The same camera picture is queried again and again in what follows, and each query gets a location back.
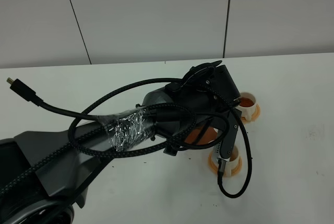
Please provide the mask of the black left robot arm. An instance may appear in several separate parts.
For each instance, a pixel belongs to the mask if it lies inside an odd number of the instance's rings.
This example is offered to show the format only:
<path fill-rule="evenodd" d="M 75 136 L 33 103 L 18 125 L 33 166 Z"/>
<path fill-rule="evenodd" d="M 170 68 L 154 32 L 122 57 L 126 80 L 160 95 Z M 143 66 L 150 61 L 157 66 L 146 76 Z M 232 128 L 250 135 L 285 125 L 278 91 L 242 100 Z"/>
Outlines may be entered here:
<path fill-rule="evenodd" d="M 221 61 L 192 67 L 180 79 L 118 88 L 81 113 L 47 104 L 19 79 L 8 83 L 26 101 L 73 122 L 66 131 L 27 131 L 1 140 L 1 223 L 72 223 L 73 204 L 85 205 L 88 186 L 112 160 L 218 144 L 228 158 L 240 124 L 240 93 Z M 132 110 L 92 114 L 122 92 L 157 83 L 163 87 Z"/>

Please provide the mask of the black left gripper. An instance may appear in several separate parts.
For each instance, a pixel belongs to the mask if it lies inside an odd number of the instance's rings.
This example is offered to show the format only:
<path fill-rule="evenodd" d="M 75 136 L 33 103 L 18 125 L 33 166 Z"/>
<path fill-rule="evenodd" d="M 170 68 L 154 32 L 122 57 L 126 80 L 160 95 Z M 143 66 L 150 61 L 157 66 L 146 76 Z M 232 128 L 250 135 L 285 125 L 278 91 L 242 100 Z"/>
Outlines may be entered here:
<path fill-rule="evenodd" d="M 202 125 L 203 126 L 203 129 L 202 129 L 202 131 L 201 131 L 201 134 L 203 134 L 206 130 L 207 130 L 207 128 L 208 127 L 213 127 L 213 126 L 210 126 L 210 125 L 208 125 L 208 124 L 204 124 L 204 125 Z M 222 130 L 220 130 L 220 129 L 217 129 L 217 128 L 214 128 L 215 129 L 215 131 L 217 132 L 217 137 L 216 137 L 216 139 L 217 138 L 220 138 L 220 136 L 223 134 L 223 131 Z M 208 143 L 208 144 L 204 144 L 204 145 L 194 145 L 194 146 L 205 146 L 205 145 L 209 145 L 209 144 L 211 144 L 211 143 L 213 143 L 214 141 L 211 141 L 210 143 Z M 168 145 L 166 148 L 165 148 L 165 150 L 164 150 L 164 153 L 165 154 L 168 154 L 168 155 L 171 155 L 171 156 L 176 156 L 177 155 L 177 153 L 179 152 L 179 151 L 184 151 L 184 150 L 187 150 L 188 148 L 186 148 L 186 147 L 183 147 L 183 146 L 180 146 L 180 145 L 177 145 L 177 144 L 170 144 L 170 145 Z"/>

